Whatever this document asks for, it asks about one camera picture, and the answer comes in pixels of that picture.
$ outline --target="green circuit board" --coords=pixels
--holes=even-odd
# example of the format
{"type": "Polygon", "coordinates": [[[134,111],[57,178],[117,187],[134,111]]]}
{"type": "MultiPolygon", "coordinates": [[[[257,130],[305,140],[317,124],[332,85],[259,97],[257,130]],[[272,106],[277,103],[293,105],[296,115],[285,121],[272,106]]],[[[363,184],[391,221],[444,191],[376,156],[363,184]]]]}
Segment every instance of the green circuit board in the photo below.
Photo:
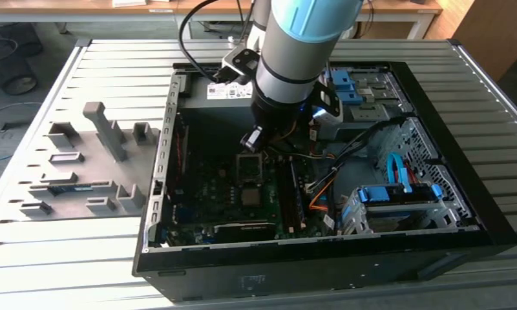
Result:
{"type": "Polygon", "coordinates": [[[237,232],[232,232],[228,239],[218,239],[218,227],[233,230],[233,226],[260,231],[267,227],[273,240],[321,236],[323,214],[305,210],[309,200],[301,192],[301,186],[312,179],[311,163],[291,160],[297,181],[295,190],[303,194],[303,201],[296,205],[300,209],[284,210],[279,182],[280,178],[288,182],[287,176],[280,175],[288,159],[260,158],[256,162],[261,167],[246,156],[240,159],[244,159],[240,164],[233,158],[208,158],[196,164],[189,173],[192,182],[184,189],[186,199],[174,206],[176,225],[170,225],[166,232],[172,245],[229,243],[232,238],[233,242],[241,242],[237,232]],[[259,176],[260,182],[249,181],[254,177],[259,181],[259,176]],[[288,212],[299,213],[293,214],[297,222],[287,219],[288,212]]]}

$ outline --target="power supply label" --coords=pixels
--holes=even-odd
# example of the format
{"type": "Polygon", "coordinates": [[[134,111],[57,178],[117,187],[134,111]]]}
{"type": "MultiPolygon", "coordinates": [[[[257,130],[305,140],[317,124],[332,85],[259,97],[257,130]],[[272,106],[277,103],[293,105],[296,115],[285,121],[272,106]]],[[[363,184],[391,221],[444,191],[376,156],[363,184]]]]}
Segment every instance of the power supply label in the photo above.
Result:
{"type": "Polygon", "coordinates": [[[252,96],[252,83],[240,85],[237,83],[229,84],[208,84],[206,85],[206,99],[248,99],[252,96]]]}

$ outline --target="light blue robot arm cap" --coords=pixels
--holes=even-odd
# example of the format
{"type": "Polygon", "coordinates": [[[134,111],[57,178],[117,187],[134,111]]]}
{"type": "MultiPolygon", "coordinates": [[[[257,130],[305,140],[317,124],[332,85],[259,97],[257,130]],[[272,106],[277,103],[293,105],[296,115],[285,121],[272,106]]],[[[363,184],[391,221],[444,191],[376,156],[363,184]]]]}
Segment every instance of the light blue robot arm cap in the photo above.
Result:
{"type": "Polygon", "coordinates": [[[364,0],[272,0],[272,13],[285,33],[305,43],[323,43],[352,27],[364,0]]]}

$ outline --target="ram slot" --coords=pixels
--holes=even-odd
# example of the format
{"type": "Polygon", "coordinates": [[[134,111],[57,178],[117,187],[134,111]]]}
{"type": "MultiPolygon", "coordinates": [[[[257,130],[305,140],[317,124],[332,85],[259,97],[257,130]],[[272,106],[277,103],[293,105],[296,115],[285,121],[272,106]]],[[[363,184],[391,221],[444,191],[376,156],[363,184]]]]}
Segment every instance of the ram slot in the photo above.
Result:
{"type": "Polygon", "coordinates": [[[280,160],[277,162],[276,179],[284,230],[288,233],[295,233],[301,228],[301,220],[296,206],[291,161],[280,160]]]}

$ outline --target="slotted metal table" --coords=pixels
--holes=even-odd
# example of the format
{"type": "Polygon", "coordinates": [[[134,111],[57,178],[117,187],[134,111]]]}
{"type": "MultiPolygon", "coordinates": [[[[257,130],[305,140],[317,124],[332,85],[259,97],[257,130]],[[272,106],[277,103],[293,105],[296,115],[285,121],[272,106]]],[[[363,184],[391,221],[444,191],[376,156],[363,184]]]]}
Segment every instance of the slotted metal table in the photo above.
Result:
{"type": "MultiPolygon", "coordinates": [[[[173,40],[78,43],[0,180],[0,309],[517,307],[517,247],[424,283],[173,305],[130,274],[138,217],[37,222],[20,216],[8,189],[46,122],[84,102],[102,101],[121,127],[146,121],[160,128],[172,64],[186,62],[173,40]]],[[[220,61],[232,48],[218,40],[186,47],[201,62],[220,61]]],[[[517,108],[465,49],[447,41],[341,41],[332,60],[409,64],[517,232],[517,108]]]]}

